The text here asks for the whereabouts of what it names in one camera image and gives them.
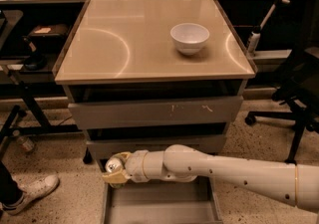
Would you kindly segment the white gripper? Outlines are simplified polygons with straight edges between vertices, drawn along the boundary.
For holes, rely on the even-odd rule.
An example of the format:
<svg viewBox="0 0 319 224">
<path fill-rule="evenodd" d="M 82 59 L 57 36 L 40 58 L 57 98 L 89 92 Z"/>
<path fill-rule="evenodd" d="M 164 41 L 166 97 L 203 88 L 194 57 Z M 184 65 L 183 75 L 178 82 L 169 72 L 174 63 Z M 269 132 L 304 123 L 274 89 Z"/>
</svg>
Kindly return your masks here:
<svg viewBox="0 0 319 224">
<path fill-rule="evenodd" d="M 115 154 L 114 158 L 125 162 L 125 170 L 104 173 L 102 175 L 104 181 L 109 184 L 124 184 L 128 180 L 135 183 L 148 182 L 149 180 L 144 173 L 144 159 L 147 153 L 147 150 L 138 150 L 134 153 L 124 151 Z"/>
</svg>

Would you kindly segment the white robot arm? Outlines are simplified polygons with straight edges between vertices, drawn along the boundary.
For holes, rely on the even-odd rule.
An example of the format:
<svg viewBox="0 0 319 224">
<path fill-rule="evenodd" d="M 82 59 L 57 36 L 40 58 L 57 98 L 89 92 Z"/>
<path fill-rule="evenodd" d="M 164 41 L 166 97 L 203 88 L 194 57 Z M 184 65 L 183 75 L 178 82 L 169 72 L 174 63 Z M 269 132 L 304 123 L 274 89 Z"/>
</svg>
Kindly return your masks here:
<svg viewBox="0 0 319 224">
<path fill-rule="evenodd" d="M 179 144 L 164 151 L 118 153 L 107 161 L 103 179 L 116 188 L 130 180 L 192 182 L 199 176 L 217 177 L 287 205 L 319 212 L 318 166 L 213 156 Z"/>
</svg>

